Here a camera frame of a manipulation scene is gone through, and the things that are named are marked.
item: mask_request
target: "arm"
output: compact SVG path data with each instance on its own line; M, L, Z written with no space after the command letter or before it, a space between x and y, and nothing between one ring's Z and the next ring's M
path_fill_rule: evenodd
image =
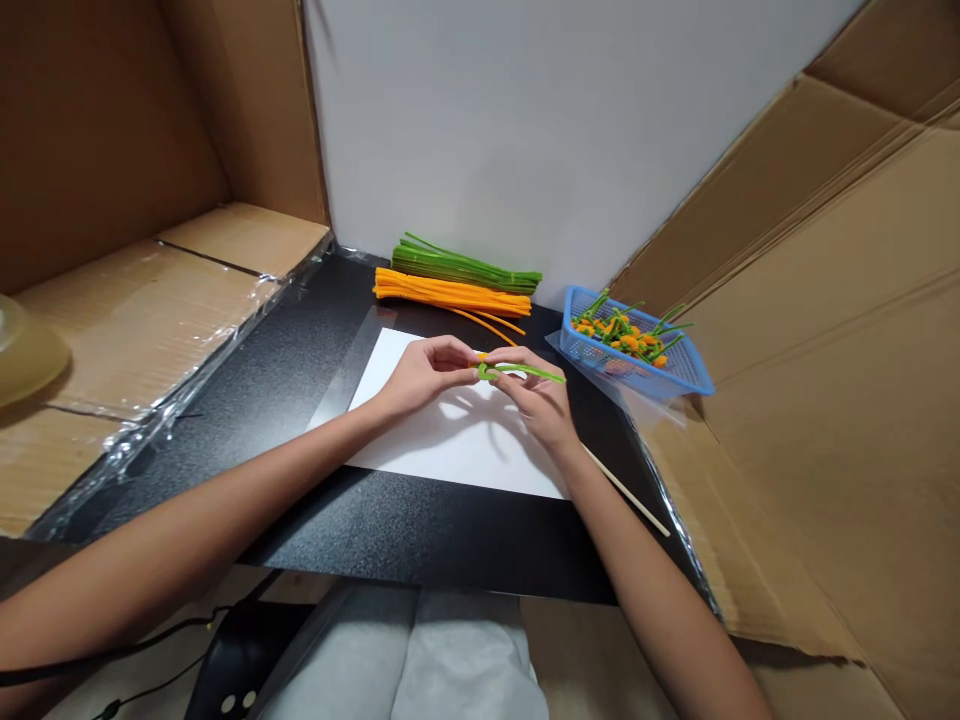
M157 506L0 604L0 668L67 660L131 642L223 571L293 503L394 422L476 382L452 337L411 343L360 407ZM50 683L0 690L0 717Z
M486 362L522 363L563 375L527 348ZM563 475L644 655L681 717L767 720L770 710L743 659L706 604L577 438L563 385L501 374L494 383L520 408Z

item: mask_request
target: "wooden stick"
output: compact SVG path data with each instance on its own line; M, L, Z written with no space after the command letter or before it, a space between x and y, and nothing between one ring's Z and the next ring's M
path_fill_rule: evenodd
M588 448L586 445L583 445L583 449L587 451L587 455L589 455L591 458L593 458L593 461L597 464L597 467L600 468L600 472L602 472L604 475L607 476L607 480L609 480L610 482L612 482L612 483L614 484L614 486L617 488L617 490L619 490L619 491L622 492L624 495L626 495L626 496L627 496L627 500L629 500L630 502L632 502L632 503L633 503L633 506L634 506L635 508L637 508L637 510L639 510L640 512L642 512L642 513L643 513L643 516L644 516L647 520L649 520L657 530L659 530L661 533L663 533L663 536L664 536L664 537L670 537L670 531L667 530L667 529L663 526L663 523L661 523L659 520L657 520L657 519L653 516L653 514L643 506L643 503L640 502L639 500L637 500L637 499L633 496L633 493L630 492L629 490L627 490L627 489L623 486L623 483L622 483L622 482L620 482L619 480L617 480L616 476L615 476L612 472L610 472L609 470L607 470L607 466L604 465L602 462L600 462L600 458L598 458L596 455L594 455L592 452L590 452L590 448Z

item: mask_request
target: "white wall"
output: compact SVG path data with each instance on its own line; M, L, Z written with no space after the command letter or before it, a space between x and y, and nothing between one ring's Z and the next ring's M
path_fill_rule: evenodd
M859 0L305 0L340 242L599 289Z

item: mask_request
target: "basket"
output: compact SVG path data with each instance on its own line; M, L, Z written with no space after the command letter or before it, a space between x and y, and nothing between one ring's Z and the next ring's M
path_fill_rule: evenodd
M665 367L655 368L642 360L624 355L599 340L576 332L570 326L571 320L590 307L598 296L598 293L577 285L570 285L567 288L560 349L569 360L594 372L606 374L611 379L619 380L628 387L658 400L667 400L686 393L713 395L715 390L713 382L710 380L707 368L703 365L703 360L700 359L700 353L697 352L697 348L689 337L684 336L683 340L670 349ZM630 322L640 328L641 332L652 331L660 322L658 318L639 310L626 313L627 306L615 300L607 300L594 317L598 320L607 320L613 315L614 308L624 312L630 318ZM675 337L670 332L661 335L665 343L669 343Z

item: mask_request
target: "black table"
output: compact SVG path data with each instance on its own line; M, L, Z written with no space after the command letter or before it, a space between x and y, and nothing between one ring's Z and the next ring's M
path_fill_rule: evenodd
M57 539L92 542L302 433L376 304L373 275L372 264L328 256L305 289L288 293L226 358L178 418L172 438L145 449L128 470L130 480L107 483L72 515ZM448 311L405 301L382 305L395 311L397 330L453 333L478 349L501 344L488 330ZM622 411L544 341L559 328L560 314L535 306L518 325L533 350L549 355L567 373L584 443L672 527ZM50 512L59 511L54 506ZM676 533L669 539L653 533L706 596ZM247 550L242 562L431 587L616 602L572 503L353 467L341 468L308 494Z

